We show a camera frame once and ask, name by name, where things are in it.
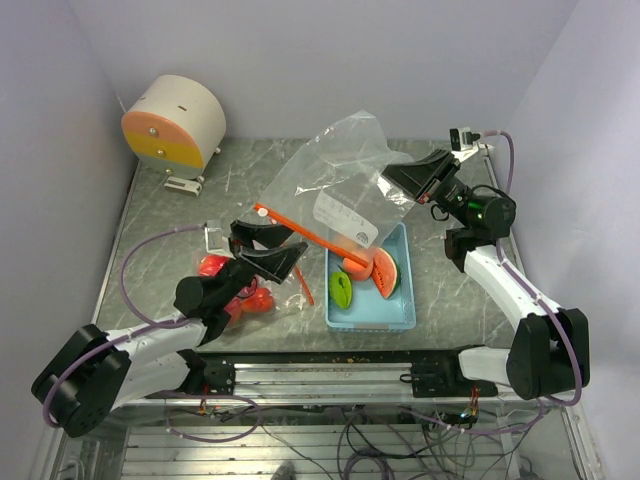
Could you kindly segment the red apple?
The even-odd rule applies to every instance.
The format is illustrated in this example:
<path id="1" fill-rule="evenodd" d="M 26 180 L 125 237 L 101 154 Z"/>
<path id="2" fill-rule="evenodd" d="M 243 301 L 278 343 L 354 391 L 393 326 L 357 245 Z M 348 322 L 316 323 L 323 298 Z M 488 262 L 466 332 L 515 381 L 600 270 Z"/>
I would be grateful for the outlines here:
<path id="1" fill-rule="evenodd" d="M 214 277 L 230 260 L 230 257 L 217 254 L 206 255 L 198 264 L 198 274 L 205 277 Z"/>
<path id="2" fill-rule="evenodd" d="M 275 300 L 271 290 L 266 287 L 257 288 L 254 293 L 241 303 L 243 313 L 262 314 L 275 308 Z"/>
<path id="3" fill-rule="evenodd" d="M 229 314 L 229 321 L 227 323 L 227 329 L 231 329 L 238 324 L 243 316 L 243 303 L 244 300 L 238 297 L 234 297 L 224 308 L 224 311 Z"/>

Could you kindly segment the orange fruit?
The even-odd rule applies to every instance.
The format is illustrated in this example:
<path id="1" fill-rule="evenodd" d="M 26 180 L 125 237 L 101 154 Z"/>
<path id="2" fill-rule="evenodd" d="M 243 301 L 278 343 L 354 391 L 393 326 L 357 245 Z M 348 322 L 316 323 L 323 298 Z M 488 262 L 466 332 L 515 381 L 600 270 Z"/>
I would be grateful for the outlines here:
<path id="1" fill-rule="evenodd" d="M 355 251 L 354 255 L 359 259 L 366 261 L 367 265 L 363 266 L 351 258 L 345 257 L 342 261 L 342 270 L 347 273 L 353 281 L 363 282 L 367 280 L 373 270 L 373 256 L 367 251 Z"/>

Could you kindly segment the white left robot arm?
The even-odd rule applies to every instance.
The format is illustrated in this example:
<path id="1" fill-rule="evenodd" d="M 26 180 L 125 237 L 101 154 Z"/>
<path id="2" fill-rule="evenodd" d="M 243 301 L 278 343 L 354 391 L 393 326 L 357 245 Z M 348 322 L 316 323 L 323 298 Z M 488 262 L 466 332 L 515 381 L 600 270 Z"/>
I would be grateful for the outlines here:
<path id="1" fill-rule="evenodd" d="M 197 348 L 221 336 L 234 301 L 257 295 L 261 281 L 283 283 L 306 252 L 290 242 L 281 224 L 235 221 L 220 269 L 182 278 L 175 313 L 152 320 L 130 304 L 136 328 L 79 328 L 37 376 L 32 395 L 45 423 L 72 438 L 96 428 L 112 411 L 133 400 L 163 393 L 205 398 L 215 392 L 214 371 Z"/>

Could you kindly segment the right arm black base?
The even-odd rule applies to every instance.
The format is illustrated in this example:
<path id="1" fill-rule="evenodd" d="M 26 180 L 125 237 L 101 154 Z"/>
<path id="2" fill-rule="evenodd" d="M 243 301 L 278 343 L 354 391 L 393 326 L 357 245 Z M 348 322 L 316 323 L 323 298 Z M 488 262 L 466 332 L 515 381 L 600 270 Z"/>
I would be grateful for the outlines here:
<path id="1" fill-rule="evenodd" d="M 498 388 L 486 380 L 466 378 L 461 369 L 462 349 L 411 350 L 411 367 L 402 382 L 412 387 L 415 398 L 470 398 L 476 389 L 480 397 L 496 397 Z"/>

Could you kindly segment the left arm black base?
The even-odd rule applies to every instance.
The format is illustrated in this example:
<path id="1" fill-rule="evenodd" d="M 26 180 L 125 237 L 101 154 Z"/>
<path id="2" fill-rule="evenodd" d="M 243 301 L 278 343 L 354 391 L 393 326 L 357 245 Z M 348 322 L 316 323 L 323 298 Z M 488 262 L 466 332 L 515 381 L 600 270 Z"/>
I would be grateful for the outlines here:
<path id="1" fill-rule="evenodd" d="M 181 350 L 178 355 L 185 361 L 187 375 L 177 392 L 189 395 L 231 395 L 235 388 L 235 367 L 222 356 L 199 354 L 194 350 Z"/>

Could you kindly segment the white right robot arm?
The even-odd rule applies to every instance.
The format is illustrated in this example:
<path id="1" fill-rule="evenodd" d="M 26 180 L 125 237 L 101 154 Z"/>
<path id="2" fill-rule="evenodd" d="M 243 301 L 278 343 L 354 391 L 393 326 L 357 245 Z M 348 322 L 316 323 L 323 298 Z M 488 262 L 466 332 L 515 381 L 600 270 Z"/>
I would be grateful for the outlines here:
<path id="1" fill-rule="evenodd" d="M 442 387 L 459 396 L 482 380 L 507 386 L 524 400 L 559 402 L 570 392 L 566 403 L 574 405 L 590 380 L 588 320 L 580 309 L 564 308 L 543 294 L 502 252 L 500 242 L 515 220 L 515 201 L 494 186 L 465 184 L 457 176 L 459 167 L 455 153 L 436 150 L 382 172 L 406 197 L 459 222 L 445 233 L 446 257 L 484 289 L 514 330 L 507 349 L 460 350 L 458 361 L 440 373 Z"/>

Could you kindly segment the clear zip top bag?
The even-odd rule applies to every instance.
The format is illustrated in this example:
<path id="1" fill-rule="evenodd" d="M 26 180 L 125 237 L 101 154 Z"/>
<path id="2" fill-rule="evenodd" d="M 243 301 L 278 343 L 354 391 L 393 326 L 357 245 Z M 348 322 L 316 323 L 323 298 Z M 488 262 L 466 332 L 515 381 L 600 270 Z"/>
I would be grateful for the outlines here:
<path id="1" fill-rule="evenodd" d="M 361 110 L 304 143 L 262 191 L 261 217 L 363 269 L 413 206 L 382 176 L 411 157 L 388 147 L 378 119 Z"/>

